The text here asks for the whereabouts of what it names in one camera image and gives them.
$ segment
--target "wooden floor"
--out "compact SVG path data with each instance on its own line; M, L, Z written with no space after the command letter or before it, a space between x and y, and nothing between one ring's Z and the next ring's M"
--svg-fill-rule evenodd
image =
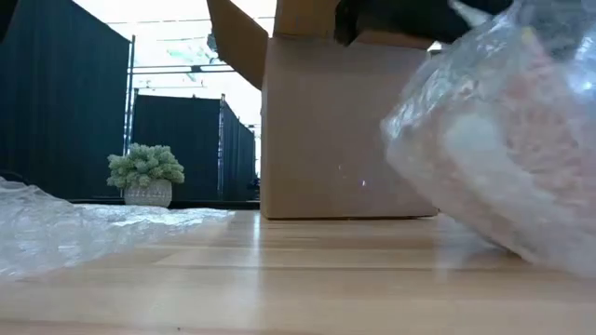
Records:
M0 334L596 334L596 282L447 221L267 222L0 286Z

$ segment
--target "white plant pot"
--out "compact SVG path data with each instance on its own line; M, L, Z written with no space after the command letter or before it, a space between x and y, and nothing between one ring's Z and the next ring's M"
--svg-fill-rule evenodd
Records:
M171 203L171 182L151 181L149 186L130 186L124 191L124 202L133 206L166 208Z

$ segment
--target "bubble wrap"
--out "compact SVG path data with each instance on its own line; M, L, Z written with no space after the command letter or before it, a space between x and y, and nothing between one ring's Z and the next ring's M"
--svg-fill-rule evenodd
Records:
M73 205L0 178L0 281L74 266L232 217L214 209Z
M443 213L579 275L596 275L592 2L518 2L423 65L383 124L391 165Z

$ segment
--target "black curtain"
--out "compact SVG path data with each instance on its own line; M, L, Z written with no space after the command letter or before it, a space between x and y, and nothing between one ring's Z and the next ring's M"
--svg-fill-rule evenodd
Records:
M249 185L255 178L254 134L222 103L222 193L226 201L252 200Z
M218 196L220 101L139 95L132 141L168 145L184 166L174 201L215 201Z
M67 199L118 195L129 41L71 0L20 0L0 45L0 170Z

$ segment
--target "metal pole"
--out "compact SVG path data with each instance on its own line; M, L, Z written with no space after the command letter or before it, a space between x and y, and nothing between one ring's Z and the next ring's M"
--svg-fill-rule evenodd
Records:
M133 94L133 88L132 88L132 77L134 76L134 51L136 48L136 44L137 44L137 36L133 35L132 36L132 40L130 41L130 59L129 59L129 95L128 98L129 100L127 101L127 120L126 120L126 125L127 125L127 139L125 142L125 154L129 151L129 147L130 147L130 136L132 135L132 94Z

